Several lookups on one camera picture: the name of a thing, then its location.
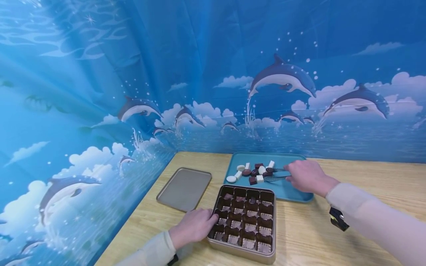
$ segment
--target dark chocolate piece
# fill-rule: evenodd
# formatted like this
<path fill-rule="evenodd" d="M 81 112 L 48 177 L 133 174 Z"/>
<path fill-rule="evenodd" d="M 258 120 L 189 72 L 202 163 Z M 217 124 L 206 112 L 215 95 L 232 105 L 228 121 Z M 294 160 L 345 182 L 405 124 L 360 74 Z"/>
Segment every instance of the dark chocolate piece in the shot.
<path fill-rule="evenodd" d="M 245 169 L 245 170 L 242 172 L 242 176 L 250 176 L 250 174 L 251 174 L 251 170 L 250 170 L 250 169 Z"/>
<path fill-rule="evenodd" d="M 257 184 L 257 179 L 256 179 L 256 177 L 249 177 L 248 178 L 248 182 L 250 182 L 250 186 L 256 185 Z"/>
<path fill-rule="evenodd" d="M 255 168 L 255 169 L 259 169 L 259 167 L 261 167 L 261 166 L 263 166 L 263 163 L 256 163 L 256 164 L 254 165 L 254 168 Z"/>
<path fill-rule="evenodd" d="M 263 177 L 272 176 L 272 175 L 273 175 L 273 172 L 265 172 L 265 173 L 263 173 L 262 175 L 263 175 Z"/>
<path fill-rule="evenodd" d="M 253 171 L 251 171 L 251 176 L 257 176 L 259 174 L 259 170 L 254 169 Z"/>

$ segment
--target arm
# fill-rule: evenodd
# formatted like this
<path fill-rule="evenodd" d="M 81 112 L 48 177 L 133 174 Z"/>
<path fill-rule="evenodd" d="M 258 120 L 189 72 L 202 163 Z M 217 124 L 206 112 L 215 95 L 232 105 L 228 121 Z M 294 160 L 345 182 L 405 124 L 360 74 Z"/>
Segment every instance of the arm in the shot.
<path fill-rule="evenodd" d="M 404 266 L 425 265 L 426 223 L 347 183 L 336 185 L 326 199 L 343 213 L 349 226 L 376 242 Z"/>
<path fill-rule="evenodd" d="M 161 232 L 116 266 L 165 266 L 176 253 L 169 232 Z"/>

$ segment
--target person's right hand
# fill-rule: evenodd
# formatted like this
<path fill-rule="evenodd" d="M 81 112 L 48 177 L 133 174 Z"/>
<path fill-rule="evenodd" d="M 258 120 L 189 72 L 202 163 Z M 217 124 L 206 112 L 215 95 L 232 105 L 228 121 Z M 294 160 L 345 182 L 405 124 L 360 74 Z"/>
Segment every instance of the person's right hand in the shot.
<path fill-rule="evenodd" d="M 284 166 L 284 169 L 291 174 L 286 180 L 296 189 L 321 197 L 326 197 L 327 193 L 340 183 L 326 175 L 316 161 L 296 160 Z"/>

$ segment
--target leaping dolphin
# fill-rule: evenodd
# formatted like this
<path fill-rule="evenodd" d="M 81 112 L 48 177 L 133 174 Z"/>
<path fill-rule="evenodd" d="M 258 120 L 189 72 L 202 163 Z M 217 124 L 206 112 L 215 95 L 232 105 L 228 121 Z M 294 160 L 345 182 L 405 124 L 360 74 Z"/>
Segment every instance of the leaping dolphin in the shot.
<path fill-rule="evenodd" d="M 153 101 L 147 100 L 147 99 L 132 99 L 128 96 L 125 96 L 127 101 L 121 108 L 121 110 L 118 113 L 117 118 L 120 119 L 122 122 L 129 119 L 134 114 L 141 114 L 141 115 L 150 115 L 151 113 L 154 113 L 158 115 L 159 117 L 163 118 L 160 114 L 160 110 L 158 109 L 158 106 L 153 103 Z"/>
<path fill-rule="evenodd" d="M 41 216 L 41 224 L 46 226 L 47 218 L 50 216 L 49 209 L 60 200 L 66 197 L 75 197 L 80 194 L 83 189 L 91 186 L 98 186 L 101 183 L 90 176 L 77 175 L 66 178 L 51 178 L 49 182 L 52 185 L 47 190 L 46 194 L 40 202 L 38 211 Z"/>
<path fill-rule="evenodd" d="M 334 112 L 336 106 L 352 106 L 358 112 L 374 112 L 384 119 L 388 119 L 389 116 L 389 104 L 385 98 L 367 89 L 362 83 L 356 91 L 349 92 L 332 102 L 322 116 Z"/>
<path fill-rule="evenodd" d="M 285 112 L 284 114 L 282 114 L 282 116 L 279 118 L 278 122 L 283 120 L 283 119 L 288 119 L 288 120 L 291 120 L 292 122 L 304 124 L 301 117 L 293 111 L 288 111 L 288 112 Z"/>
<path fill-rule="evenodd" d="M 27 254 L 31 249 L 38 247 L 43 244 L 43 240 L 29 240 L 26 242 L 24 247 L 21 250 L 21 254 Z"/>
<path fill-rule="evenodd" d="M 184 118 L 187 118 L 187 119 L 189 119 L 189 122 L 191 123 L 191 124 L 194 124 L 194 122 L 196 123 L 196 124 L 199 124 L 200 126 L 202 126 L 202 127 L 206 127 L 205 125 L 204 125 L 204 123 L 201 121 L 201 120 L 199 120 L 192 112 L 191 112 L 191 110 L 189 110 L 189 108 L 188 107 L 186 107 L 186 106 L 184 106 L 183 108 L 182 108 L 182 110 L 180 110 L 179 111 L 179 113 L 176 115 L 176 119 L 175 119 L 175 127 L 177 127 L 177 124 L 178 124 L 178 121 L 180 121 L 181 119 L 184 119 Z"/>
<path fill-rule="evenodd" d="M 277 54 L 273 56 L 275 62 L 260 71 L 251 83 L 249 99 L 258 92 L 256 88 L 262 84 L 279 84 L 282 85 L 281 89 L 287 92 L 298 89 L 311 97 L 317 97 L 314 81 L 303 69 L 287 64 Z"/>
<path fill-rule="evenodd" d="M 313 124 L 313 125 L 315 125 L 315 122 L 314 122 L 314 120 L 313 120 L 311 117 L 305 117 L 305 118 L 303 119 L 303 121 L 304 121 L 304 122 L 307 122 L 307 123 L 309 123 L 309 124 Z"/>
<path fill-rule="evenodd" d="M 232 123 L 232 122 L 225 123 L 225 124 L 223 125 L 223 127 L 222 127 L 222 131 L 223 131 L 226 127 L 229 127 L 229 128 L 231 128 L 231 129 L 236 130 L 236 131 L 238 131 L 238 132 L 239 132 L 238 128 L 237 128 L 237 127 L 234 125 L 234 123 Z"/>
<path fill-rule="evenodd" d="M 135 160 L 133 158 L 129 157 L 129 156 L 123 155 L 119 164 L 121 166 L 123 163 L 130 163 L 130 162 L 135 162 Z"/>
<path fill-rule="evenodd" d="M 9 258 L 0 260 L 0 266 L 17 266 L 32 256 L 17 254 L 10 256 Z"/>

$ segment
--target wristwatch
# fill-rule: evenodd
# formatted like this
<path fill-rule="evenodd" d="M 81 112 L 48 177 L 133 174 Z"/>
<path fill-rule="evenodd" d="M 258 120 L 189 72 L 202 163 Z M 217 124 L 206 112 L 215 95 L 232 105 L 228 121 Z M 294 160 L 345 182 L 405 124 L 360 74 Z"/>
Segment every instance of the wristwatch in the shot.
<path fill-rule="evenodd" d="M 336 226 L 337 228 L 339 228 L 342 231 L 346 231 L 349 228 L 349 225 L 347 223 L 345 223 L 345 221 L 343 220 L 343 213 L 341 211 L 339 211 L 336 208 L 331 207 L 330 209 L 330 221 L 331 223 Z"/>

